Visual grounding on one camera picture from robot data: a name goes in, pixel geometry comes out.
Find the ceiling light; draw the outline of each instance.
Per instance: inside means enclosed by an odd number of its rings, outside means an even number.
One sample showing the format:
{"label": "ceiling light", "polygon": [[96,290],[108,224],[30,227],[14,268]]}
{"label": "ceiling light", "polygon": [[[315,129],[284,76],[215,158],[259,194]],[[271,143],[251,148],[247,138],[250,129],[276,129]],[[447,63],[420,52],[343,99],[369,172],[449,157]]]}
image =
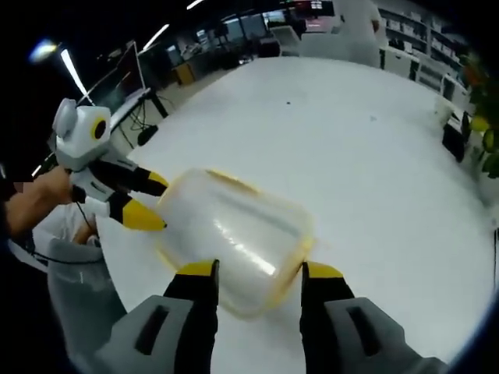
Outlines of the ceiling light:
{"label": "ceiling light", "polygon": [[38,165],[36,169],[34,169],[33,173],[31,173],[31,176],[34,178],[34,176],[38,173],[38,171],[41,169],[41,165]]}
{"label": "ceiling light", "polygon": [[43,39],[30,53],[29,60],[32,63],[41,62],[45,60],[57,49],[57,45],[48,39]]}
{"label": "ceiling light", "polygon": [[192,8],[194,8],[196,5],[198,5],[200,2],[203,2],[204,0],[196,0],[195,2],[191,2],[188,6],[187,6],[187,10],[191,10]]}
{"label": "ceiling light", "polygon": [[68,69],[69,74],[71,74],[71,77],[75,81],[75,84],[80,89],[81,93],[84,96],[88,95],[88,91],[83,85],[80,76],[78,76],[78,72],[76,72],[73,60],[71,59],[71,56],[69,56],[69,51],[67,49],[61,52],[61,58],[62,61],[64,62],[65,68]]}
{"label": "ceiling light", "polygon": [[150,39],[150,41],[148,41],[146,45],[143,46],[142,52],[147,50],[150,47],[150,45],[153,44],[154,41],[161,35],[161,33],[163,33],[163,31],[169,28],[169,26],[170,26],[169,23],[167,23],[161,29],[159,29],[159,31]]}

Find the white robot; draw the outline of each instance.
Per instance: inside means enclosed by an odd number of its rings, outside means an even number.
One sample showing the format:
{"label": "white robot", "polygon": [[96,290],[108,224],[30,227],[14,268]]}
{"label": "white robot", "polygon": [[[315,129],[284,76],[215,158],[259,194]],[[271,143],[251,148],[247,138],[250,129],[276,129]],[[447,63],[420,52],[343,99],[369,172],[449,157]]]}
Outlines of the white robot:
{"label": "white robot", "polygon": [[110,142],[111,112],[62,100],[55,115],[55,156],[70,171],[73,200],[136,230],[160,231],[163,219],[128,195],[129,190],[161,196],[168,183],[122,156]]}

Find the robotic arm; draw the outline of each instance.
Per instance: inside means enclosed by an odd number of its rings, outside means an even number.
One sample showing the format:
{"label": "robotic arm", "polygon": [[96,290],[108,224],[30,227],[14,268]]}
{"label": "robotic arm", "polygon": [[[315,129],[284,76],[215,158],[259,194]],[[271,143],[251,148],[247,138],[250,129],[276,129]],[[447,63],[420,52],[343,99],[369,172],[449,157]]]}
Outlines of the robotic arm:
{"label": "robotic arm", "polygon": [[111,112],[103,107],[76,106],[64,99],[53,129],[55,156],[71,172],[73,199],[96,214],[137,230],[160,231],[166,223],[130,197],[129,190],[161,196],[168,183],[158,174],[122,156],[110,142]]}
{"label": "robotic arm", "polygon": [[[96,373],[208,374],[218,329],[218,261],[182,268],[163,297],[151,296],[112,329]],[[366,298],[355,298],[333,267],[303,263],[300,333],[307,374],[438,374],[404,330]]]}

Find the transparent plastic box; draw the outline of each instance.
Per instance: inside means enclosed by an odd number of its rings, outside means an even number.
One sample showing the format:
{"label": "transparent plastic box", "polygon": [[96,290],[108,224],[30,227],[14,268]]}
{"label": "transparent plastic box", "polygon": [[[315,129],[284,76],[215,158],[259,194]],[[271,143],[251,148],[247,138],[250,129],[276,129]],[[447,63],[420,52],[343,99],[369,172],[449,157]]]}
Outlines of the transparent plastic box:
{"label": "transparent plastic box", "polygon": [[277,305],[313,245],[312,219],[302,207],[216,171],[184,173],[157,212],[168,225],[152,234],[161,256],[175,270],[220,260],[220,303],[240,318]]}

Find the white tabletop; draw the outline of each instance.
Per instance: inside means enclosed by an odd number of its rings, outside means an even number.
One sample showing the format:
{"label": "white tabletop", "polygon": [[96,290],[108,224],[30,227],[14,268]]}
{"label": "white tabletop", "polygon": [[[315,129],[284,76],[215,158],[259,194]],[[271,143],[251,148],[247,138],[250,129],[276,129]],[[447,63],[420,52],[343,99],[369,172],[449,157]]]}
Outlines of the white tabletop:
{"label": "white tabletop", "polygon": [[[331,245],[310,258],[340,269],[421,355],[448,362],[489,302],[493,248],[475,184],[441,145],[435,98],[349,62],[259,59],[192,97],[130,158],[169,180],[214,168],[302,204]],[[97,222],[124,306],[162,294],[174,274],[150,235]],[[213,372],[305,372],[297,286],[252,322],[218,309]]]}

